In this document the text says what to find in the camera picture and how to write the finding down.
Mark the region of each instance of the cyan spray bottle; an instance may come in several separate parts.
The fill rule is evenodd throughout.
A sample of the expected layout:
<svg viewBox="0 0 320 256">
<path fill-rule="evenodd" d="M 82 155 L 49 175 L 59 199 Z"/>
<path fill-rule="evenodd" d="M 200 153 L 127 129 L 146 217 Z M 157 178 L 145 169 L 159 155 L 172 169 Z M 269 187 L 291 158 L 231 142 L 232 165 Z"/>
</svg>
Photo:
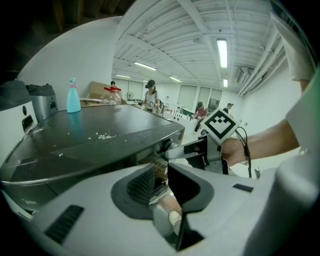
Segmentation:
<svg viewBox="0 0 320 256">
<path fill-rule="evenodd" d="M 80 100 L 76 89 L 76 78 L 70 80 L 70 88 L 66 96 L 66 111 L 68 113 L 78 112 L 81 110 Z"/>
</svg>

